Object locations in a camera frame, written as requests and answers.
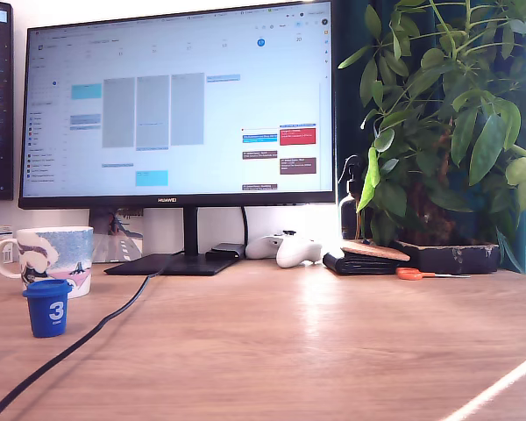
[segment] desk surface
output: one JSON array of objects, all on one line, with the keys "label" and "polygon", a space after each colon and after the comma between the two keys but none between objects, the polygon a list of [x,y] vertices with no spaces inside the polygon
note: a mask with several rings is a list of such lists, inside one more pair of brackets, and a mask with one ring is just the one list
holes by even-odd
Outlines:
[{"label": "desk surface", "polygon": [[[141,277],[94,268],[68,329],[31,334],[0,276],[0,399],[125,303]],[[406,282],[242,261],[158,277],[3,420],[443,419],[526,360],[526,276]],[[526,420],[526,376],[468,419]]]}]

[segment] mug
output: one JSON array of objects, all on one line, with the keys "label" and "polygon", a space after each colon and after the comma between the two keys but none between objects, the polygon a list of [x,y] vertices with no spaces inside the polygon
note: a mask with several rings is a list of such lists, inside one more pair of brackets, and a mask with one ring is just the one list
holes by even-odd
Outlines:
[{"label": "mug", "polygon": [[19,274],[0,260],[0,273],[22,280],[23,288],[46,279],[66,279],[72,285],[68,298],[89,293],[94,229],[90,226],[28,228],[18,230],[15,239],[0,241],[0,256],[7,244],[19,250]]}]

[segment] game controller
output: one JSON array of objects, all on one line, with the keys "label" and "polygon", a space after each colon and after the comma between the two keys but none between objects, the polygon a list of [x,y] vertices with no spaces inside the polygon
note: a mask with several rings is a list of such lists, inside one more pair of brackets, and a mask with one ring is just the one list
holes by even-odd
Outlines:
[{"label": "game controller", "polygon": [[322,245],[285,231],[281,235],[267,235],[249,243],[245,248],[248,259],[270,259],[276,257],[281,268],[292,268],[305,260],[316,263],[322,259]]}]

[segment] number 3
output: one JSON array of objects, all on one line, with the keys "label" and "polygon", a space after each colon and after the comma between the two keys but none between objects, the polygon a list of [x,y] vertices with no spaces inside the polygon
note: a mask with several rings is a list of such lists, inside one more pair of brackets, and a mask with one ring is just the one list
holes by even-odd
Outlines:
[{"label": "number 3", "polygon": [[62,301],[58,301],[56,303],[52,303],[49,306],[49,309],[54,310],[54,313],[49,313],[49,317],[52,320],[60,320],[62,319],[62,316],[64,316],[64,310],[62,309],[64,307],[64,303]]}]

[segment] white wall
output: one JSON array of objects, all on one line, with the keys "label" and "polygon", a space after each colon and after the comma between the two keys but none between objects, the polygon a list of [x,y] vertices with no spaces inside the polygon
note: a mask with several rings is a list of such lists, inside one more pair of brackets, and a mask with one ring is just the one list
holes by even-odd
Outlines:
[{"label": "white wall", "polygon": [[[198,11],[248,4],[255,0],[9,0],[14,9],[15,162],[19,162],[23,119],[26,30],[32,26],[91,20],[128,18],[178,11]],[[265,3],[276,3],[266,0]],[[87,210],[21,210],[17,206],[19,168],[15,169],[16,197],[0,202],[0,224],[14,229],[37,226],[87,225]],[[338,212],[333,204],[248,208],[250,239],[283,229],[322,241],[338,237]],[[173,252],[182,247],[179,209],[145,210],[145,253]],[[239,209],[201,209],[199,247],[208,250],[219,242],[242,242]]]}]

